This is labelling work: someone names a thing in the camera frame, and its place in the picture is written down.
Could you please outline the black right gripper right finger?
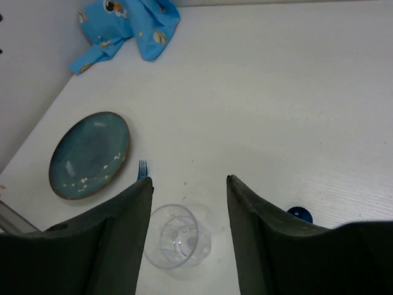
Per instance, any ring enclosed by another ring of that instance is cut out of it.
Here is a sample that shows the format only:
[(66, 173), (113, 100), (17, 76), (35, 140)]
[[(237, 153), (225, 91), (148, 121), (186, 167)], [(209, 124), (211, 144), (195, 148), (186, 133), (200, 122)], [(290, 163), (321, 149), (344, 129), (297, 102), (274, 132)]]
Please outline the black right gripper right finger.
[(392, 223), (326, 229), (227, 177), (227, 206), (241, 294), (391, 294)]

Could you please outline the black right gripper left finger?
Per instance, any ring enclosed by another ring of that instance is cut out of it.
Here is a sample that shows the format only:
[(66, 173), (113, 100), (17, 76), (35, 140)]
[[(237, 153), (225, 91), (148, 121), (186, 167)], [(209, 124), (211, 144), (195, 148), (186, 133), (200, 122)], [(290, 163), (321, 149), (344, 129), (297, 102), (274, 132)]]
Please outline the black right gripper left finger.
[(149, 226), (149, 177), (45, 231), (1, 235), (2, 294), (134, 294)]

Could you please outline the blue metal spoon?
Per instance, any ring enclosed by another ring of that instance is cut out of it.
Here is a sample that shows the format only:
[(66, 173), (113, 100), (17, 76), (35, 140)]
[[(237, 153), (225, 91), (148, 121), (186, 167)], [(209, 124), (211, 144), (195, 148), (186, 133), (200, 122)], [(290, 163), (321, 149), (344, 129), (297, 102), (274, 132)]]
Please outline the blue metal spoon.
[(304, 220), (308, 223), (313, 223), (313, 217), (311, 213), (306, 209), (301, 206), (294, 206), (290, 209), (287, 210), (287, 212), (297, 218), (300, 218), (301, 220)]

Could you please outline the clear plastic cup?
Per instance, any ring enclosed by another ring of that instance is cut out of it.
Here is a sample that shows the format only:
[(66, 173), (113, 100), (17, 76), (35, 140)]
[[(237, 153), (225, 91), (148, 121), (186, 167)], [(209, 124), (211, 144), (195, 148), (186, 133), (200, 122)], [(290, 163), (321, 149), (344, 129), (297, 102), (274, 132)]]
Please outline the clear plastic cup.
[(211, 234), (187, 207), (167, 204), (151, 213), (144, 255), (154, 267), (194, 267), (210, 252)]

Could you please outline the blue metal fork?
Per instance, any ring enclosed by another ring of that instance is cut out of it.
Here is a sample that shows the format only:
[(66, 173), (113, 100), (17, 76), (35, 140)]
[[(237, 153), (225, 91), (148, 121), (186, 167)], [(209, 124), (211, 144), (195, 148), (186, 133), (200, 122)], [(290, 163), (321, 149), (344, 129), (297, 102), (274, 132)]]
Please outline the blue metal fork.
[(137, 176), (137, 186), (140, 187), (147, 187), (150, 185), (150, 192), (154, 193), (154, 185), (152, 183), (152, 179), (149, 176), (149, 166), (147, 160), (140, 160), (138, 164), (138, 176)]

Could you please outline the teal ceramic plate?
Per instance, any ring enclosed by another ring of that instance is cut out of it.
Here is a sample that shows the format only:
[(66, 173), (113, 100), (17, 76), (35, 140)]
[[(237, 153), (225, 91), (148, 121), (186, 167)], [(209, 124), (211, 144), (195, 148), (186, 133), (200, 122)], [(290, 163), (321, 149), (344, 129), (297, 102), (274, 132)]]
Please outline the teal ceramic plate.
[(52, 191), (65, 200), (87, 198), (120, 171), (131, 146), (126, 120), (117, 113), (91, 114), (62, 137), (49, 164)]

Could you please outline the blue cartoon print cloth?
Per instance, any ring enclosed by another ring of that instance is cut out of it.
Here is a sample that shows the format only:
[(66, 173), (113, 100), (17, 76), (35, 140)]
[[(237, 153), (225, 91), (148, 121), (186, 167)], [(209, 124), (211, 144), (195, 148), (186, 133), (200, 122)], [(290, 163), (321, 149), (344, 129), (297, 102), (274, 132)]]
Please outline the blue cartoon print cloth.
[(168, 0), (126, 0), (95, 1), (79, 10), (78, 19), (91, 47), (71, 63), (76, 75), (112, 59), (132, 38), (142, 59), (154, 61), (170, 42), (181, 16)]

